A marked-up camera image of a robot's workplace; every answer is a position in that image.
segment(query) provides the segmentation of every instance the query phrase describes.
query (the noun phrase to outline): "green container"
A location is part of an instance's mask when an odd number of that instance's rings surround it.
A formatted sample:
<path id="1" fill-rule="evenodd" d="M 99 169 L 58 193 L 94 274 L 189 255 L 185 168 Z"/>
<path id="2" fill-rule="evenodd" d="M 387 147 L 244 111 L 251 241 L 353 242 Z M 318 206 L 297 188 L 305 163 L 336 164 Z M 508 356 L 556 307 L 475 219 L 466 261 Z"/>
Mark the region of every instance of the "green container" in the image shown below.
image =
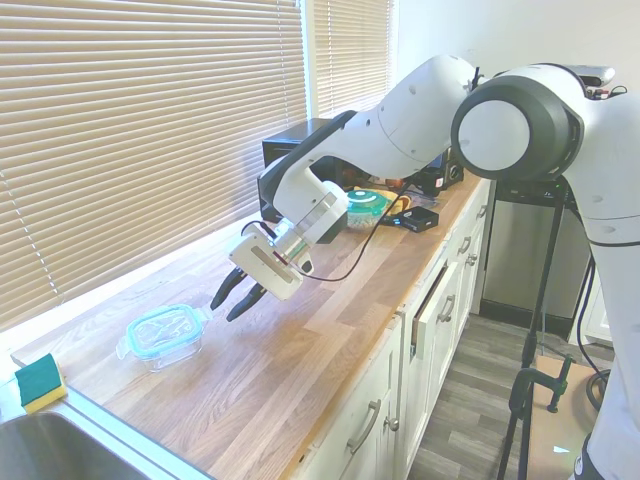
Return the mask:
<path id="1" fill-rule="evenodd" d="M 347 225 L 356 230 L 373 228 L 389 206 L 389 199 L 371 190 L 347 193 Z"/>

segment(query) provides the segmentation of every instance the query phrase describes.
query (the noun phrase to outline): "stainless steel sink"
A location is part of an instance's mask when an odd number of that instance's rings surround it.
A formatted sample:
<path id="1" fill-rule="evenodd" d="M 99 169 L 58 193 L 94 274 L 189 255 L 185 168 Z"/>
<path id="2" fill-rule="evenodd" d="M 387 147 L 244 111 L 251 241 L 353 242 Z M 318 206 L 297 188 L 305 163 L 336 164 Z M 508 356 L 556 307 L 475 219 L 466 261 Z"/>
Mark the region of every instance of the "stainless steel sink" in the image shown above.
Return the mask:
<path id="1" fill-rule="evenodd" d="M 146 480 L 130 464 L 57 413 L 0 425 L 0 471 L 20 480 Z"/>
<path id="2" fill-rule="evenodd" d="M 206 480 L 73 389 L 42 413 L 0 421 L 0 477 L 16 480 Z"/>

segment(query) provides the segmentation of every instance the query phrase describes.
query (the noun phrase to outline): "black box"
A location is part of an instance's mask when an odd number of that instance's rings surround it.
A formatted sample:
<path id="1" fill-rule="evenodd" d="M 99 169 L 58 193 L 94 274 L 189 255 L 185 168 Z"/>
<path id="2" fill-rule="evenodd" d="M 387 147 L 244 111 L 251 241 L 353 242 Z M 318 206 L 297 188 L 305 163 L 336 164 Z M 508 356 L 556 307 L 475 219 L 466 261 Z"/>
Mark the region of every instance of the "black box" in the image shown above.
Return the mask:
<path id="1" fill-rule="evenodd" d="M 420 233 L 438 226 L 440 215 L 424 207 L 413 207 L 392 217 L 395 225 Z"/>

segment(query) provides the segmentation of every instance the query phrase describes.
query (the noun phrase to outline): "glass food container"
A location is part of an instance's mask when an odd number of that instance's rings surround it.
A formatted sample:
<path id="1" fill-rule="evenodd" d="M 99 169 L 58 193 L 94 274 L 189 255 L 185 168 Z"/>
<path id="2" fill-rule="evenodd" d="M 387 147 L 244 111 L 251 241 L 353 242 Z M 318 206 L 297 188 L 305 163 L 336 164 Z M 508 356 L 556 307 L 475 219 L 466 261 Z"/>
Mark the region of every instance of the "glass food container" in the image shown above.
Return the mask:
<path id="1" fill-rule="evenodd" d="M 188 305 L 160 307 L 127 326 L 116 354 L 123 359 L 132 352 L 149 371 L 158 372 L 200 351 L 203 323 L 208 319 L 203 309 Z"/>
<path id="2" fill-rule="evenodd" d="M 371 190 L 347 193 L 347 226 L 356 230 L 373 228 L 389 206 L 389 199 Z"/>

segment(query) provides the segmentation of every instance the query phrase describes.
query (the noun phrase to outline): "horizontal blinds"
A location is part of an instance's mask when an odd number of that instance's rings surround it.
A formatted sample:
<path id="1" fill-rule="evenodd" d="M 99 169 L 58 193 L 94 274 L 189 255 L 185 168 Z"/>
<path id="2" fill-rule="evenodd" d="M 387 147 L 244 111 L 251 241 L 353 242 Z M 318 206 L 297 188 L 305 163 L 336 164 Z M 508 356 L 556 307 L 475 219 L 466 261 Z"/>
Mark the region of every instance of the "horizontal blinds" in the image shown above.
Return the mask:
<path id="1" fill-rule="evenodd" d="M 295 0 L 0 4 L 0 329 L 257 209 Z"/>
<path id="2" fill-rule="evenodd" d="M 314 0 L 320 116 L 367 110 L 389 90 L 391 9 L 392 0 Z"/>

